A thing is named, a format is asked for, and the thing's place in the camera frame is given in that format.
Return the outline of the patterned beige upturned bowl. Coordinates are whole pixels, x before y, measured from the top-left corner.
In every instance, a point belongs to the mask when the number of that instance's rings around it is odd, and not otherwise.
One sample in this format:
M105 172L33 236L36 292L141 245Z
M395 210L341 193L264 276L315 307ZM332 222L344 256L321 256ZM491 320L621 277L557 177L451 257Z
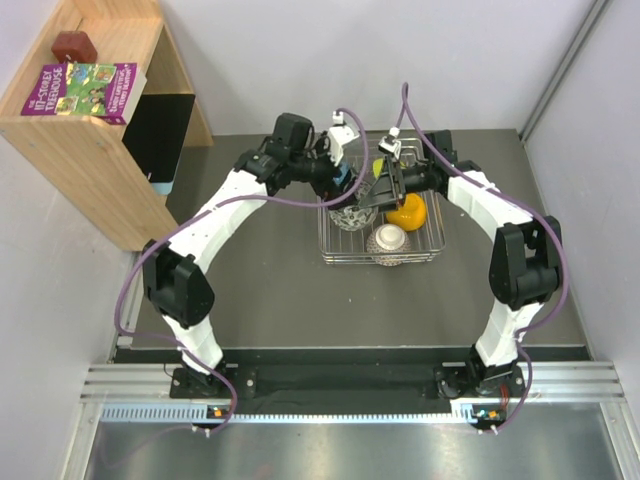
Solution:
M366 252L381 266L394 267L407 260L411 251L408 234L393 224L383 224L374 229L366 241Z

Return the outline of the lime green bowl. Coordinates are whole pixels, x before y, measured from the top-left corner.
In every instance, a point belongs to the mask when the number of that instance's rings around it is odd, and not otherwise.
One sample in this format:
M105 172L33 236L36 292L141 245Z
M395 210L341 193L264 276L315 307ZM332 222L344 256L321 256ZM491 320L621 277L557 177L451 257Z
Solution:
M378 178L381 175L384 166L385 166L384 158L378 158L373 161L372 171L375 178Z

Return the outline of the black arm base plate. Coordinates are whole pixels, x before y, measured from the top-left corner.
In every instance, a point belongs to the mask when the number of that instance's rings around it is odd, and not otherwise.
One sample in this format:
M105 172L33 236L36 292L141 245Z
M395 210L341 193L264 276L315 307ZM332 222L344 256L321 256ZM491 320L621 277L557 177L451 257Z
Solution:
M443 413L452 400L518 398L525 386L515 364L485 369L468 347L229 349L221 379L172 374L169 396L227 400L247 415Z

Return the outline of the black white patterned bowl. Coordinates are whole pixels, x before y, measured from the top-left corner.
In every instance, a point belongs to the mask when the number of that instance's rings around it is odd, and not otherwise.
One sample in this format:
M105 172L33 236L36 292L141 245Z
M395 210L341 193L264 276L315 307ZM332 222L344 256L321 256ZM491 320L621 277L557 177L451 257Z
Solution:
M355 232L371 225L379 214L377 207L360 207L359 201L371 189L371 184L363 181L355 193L358 193L358 204L338 211L327 210L330 220L341 230Z

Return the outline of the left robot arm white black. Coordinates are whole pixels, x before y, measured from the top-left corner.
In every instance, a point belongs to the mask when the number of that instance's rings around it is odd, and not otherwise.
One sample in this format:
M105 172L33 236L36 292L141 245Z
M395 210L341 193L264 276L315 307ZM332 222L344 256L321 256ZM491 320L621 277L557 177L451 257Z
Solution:
M334 111L332 126L321 133L303 116L279 115L272 134L239 156L196 216L169 239L145 247L145 295L178 343L184 387L209 397L226 387L227 374L218 366L223 352L209 319L215 295L206 273L239 226L293 182L311 186L317 208L336 210L355 203L361 181L343 157L359 134L344 114Z

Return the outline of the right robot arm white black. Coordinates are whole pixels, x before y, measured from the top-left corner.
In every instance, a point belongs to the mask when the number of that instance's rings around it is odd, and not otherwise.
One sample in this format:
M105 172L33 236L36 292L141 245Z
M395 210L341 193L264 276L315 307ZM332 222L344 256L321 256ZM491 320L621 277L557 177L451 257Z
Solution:
M474 220L492 242L488 280L495 301L487 325L464 367L435 370L440 395L455 399L473 391L487 396L507 387L527 328L562 284L559 222L552 216L535 218L502 195L478 165L459 160L448 131L426 134L423 159L409 167L400 164L396 128L378 148L383 167L362 205L389 211L406 205L411 193L434 191Z

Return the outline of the orange yellow bowl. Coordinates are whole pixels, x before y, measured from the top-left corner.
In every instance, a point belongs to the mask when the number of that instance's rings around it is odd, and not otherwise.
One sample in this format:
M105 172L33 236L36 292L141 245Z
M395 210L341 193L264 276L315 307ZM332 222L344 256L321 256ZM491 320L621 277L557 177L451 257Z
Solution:
M413 232L425 224L428 209L420 195L411 193L407 195L402 207L387 212L385 217L388 223L400 227L405 232Z

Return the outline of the blue bowl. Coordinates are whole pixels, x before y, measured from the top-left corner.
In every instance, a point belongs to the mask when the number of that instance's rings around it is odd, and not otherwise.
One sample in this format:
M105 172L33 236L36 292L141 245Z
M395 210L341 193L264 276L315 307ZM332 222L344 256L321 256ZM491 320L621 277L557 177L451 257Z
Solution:
M342 165L337 176L333 178L337 186L343 186L351 181L351 168L348 165Z

